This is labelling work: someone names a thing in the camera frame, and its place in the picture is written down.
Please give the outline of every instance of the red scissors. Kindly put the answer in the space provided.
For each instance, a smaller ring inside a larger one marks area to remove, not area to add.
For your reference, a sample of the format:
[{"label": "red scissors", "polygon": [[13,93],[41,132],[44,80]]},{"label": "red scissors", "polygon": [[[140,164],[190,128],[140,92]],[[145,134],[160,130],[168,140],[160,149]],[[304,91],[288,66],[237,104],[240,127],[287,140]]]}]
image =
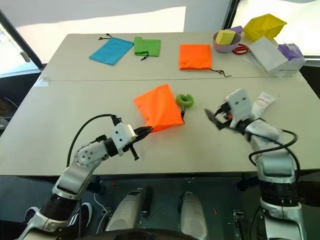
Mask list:
[{"label": "red scissors", "polygon": [[232,50],[232,52],[237,55],[243,55],[249,52],[249,48],[248,46],[240,43],[235,49]]}]

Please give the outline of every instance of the yellow bin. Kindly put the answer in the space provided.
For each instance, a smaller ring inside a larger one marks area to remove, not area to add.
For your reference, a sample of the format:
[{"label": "yellow bin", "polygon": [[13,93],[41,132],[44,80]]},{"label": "yellow bin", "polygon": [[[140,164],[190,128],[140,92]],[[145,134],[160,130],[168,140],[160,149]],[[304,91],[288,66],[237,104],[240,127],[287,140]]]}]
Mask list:
[{"label": "yellow bin", "polygon": [[247,38],[254,42],[262,36],[265,36],[267,39],[272,39],[280,33],[286,24],[285,21],[268,13],[252,18],[243,28],[243,32]]}]

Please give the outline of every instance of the blue drawstring bag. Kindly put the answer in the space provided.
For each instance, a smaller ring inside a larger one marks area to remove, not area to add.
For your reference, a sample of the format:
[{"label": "blue drawstring bag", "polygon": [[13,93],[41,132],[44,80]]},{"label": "blue drawstring bag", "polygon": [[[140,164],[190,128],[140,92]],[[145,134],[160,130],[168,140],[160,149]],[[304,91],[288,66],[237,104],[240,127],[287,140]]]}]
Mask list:
[{"label": "blue drawstring bag", "polygon": [[100,63],[115,65],[133,45],[134,43],[131,41],[112,37],[89,58]]}]

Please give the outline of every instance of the green drawstring bag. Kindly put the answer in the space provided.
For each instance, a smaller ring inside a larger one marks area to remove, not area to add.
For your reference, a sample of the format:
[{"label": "green drawstring bag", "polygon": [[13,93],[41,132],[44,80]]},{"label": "green drawstring bag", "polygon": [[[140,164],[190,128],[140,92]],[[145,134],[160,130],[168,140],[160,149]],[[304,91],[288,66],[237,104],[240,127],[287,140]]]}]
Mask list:
[{"label": "green drawstring bag", "polygon": [[158,57],[160,54],[161,40],[147,39],[144,40],[140,36],[134,37],[134,54],[138,56],[145,56],[141,60],[146,59],[148,56]]}]

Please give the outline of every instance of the white wall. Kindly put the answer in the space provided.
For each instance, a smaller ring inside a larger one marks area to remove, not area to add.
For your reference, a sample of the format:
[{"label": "white wall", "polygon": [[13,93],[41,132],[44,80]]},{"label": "white wall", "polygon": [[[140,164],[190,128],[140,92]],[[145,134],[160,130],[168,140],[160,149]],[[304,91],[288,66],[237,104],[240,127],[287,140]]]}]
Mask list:
[{"label": "white wall", "polygon": [[222,28],[230,0],[1,0],[47,63],[70,33],[201,32]]}]

